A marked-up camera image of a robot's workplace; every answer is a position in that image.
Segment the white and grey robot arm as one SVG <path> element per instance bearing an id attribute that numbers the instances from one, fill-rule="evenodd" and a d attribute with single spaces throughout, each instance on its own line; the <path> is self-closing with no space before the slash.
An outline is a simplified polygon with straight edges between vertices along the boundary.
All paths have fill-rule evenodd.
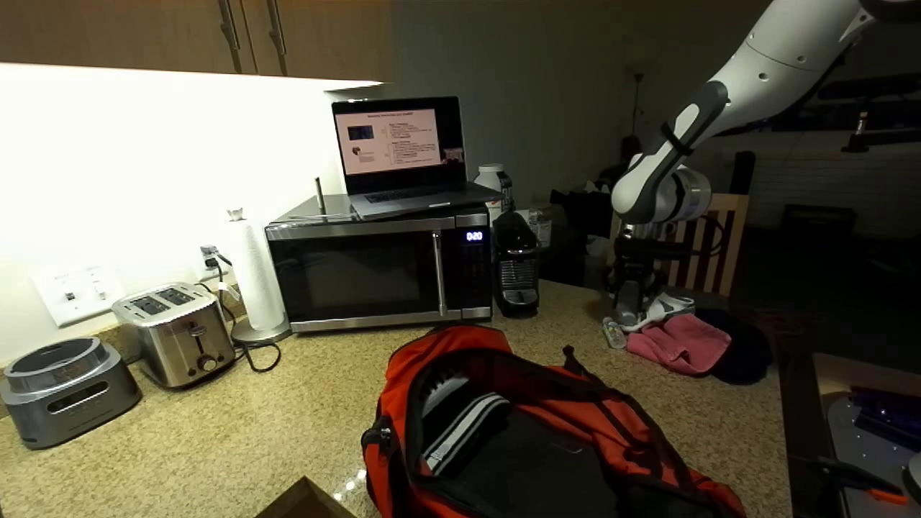
<path id="1" fill-rule="evenodd" d="M 610 208 L 626 226 L 614 305 L 638 318 L 651 299 L 656 233 L 709 210 L 709 181 L 685 167 L 696 144 L 804 100 L 866 26 L 919 20 L 921 0 L 772 0 L 738 53 L 679 105 L 614 184 Z"/>

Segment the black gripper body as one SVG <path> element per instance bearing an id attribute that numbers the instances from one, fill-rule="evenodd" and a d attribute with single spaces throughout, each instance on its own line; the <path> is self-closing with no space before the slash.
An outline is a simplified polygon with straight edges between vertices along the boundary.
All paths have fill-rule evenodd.
<path id="1" fill-rule="evenodd" d="M 670 247 L 649 237 L 638 226 L 626 226 L 614 241 L 614 292 L 623 313 L 641 313 L 659 292 L 656 263 Z"/>

